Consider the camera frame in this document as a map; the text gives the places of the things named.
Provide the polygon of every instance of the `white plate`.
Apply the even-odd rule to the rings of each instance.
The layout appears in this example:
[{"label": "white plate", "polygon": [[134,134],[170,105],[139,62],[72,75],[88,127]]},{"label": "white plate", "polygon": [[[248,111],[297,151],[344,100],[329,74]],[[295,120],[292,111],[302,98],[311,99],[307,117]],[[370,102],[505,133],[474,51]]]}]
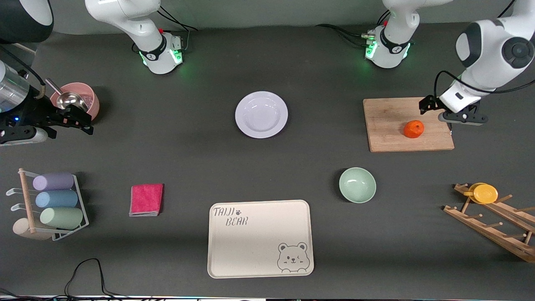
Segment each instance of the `white plate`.
[{"label": "white plate", "polygon": [[245,135],[268,138],[284,128],[288,121],[288,108],[277,94],[258,91],[240,101],[234,116]]},{"label": "white plate", "polygon": [[310,209],[303,200],[215,204],[208,237],[212,278],[306,276],[314,270]]}]

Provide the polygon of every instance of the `tray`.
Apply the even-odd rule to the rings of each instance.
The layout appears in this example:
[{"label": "tray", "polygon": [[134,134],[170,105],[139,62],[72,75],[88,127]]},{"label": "tray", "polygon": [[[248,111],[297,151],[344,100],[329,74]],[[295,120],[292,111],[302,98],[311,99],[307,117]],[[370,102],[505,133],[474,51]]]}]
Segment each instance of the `tray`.
[{"label": "tray", "polygon": [[304,200],[218,203],[210,208],[212,278],[306,276],[314,270]]}]

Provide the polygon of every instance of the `blue cup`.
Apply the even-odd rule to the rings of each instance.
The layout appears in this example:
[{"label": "blue cup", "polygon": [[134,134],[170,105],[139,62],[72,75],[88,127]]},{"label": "blue cup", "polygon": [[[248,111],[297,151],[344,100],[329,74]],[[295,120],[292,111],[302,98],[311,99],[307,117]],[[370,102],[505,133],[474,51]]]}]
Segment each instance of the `blue cup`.
[{"label": "blue cup", "polygon": [[40,208],[76,207],[78,194],[73,190],[50,190],[37,195],[35,203]]}]

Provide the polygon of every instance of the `beige cup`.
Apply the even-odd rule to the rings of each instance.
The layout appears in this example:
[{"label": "beige cup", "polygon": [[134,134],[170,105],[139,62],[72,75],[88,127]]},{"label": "beige cup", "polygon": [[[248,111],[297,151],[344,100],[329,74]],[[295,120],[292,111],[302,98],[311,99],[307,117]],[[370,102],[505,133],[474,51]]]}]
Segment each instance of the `beige cup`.
[{"label": "beige cup", "polygon": [[[45,229],[55,229],[54,227],[47,226],[40,221],[34,221],[36,228],[45,228]],[[31,234],[30,233],[30,227],[28,224],[28,219],[23,217],[15,222],[13,224],[13,233],[20,235],[22,237],[31,238],[31,239],[37,239],[37,240],[45,240],[49,239],[54,235],[54,233],[46,233],[46,232],[36,232]]]}]

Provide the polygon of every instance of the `gray wall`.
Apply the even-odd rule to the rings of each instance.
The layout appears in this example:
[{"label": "gray wall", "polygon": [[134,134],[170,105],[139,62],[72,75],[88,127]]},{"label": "gray wall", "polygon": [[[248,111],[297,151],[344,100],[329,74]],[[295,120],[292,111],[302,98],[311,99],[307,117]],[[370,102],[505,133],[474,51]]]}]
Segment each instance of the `gray wall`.
[{"label": "gray wall", "polygon": [[[94,20],[83,0],[50,0],[54,30],[69,34],[120,32]],[[419,10],[422,22],[467,22],[495,18],[509,0],[455,0]],[[380,0],[162,0],[162,6],[179,21],[197,28],[254,26],[310,26],[319,23],[370,24],[385,11]],[[158,14],[158,27],[178,29]]]}]

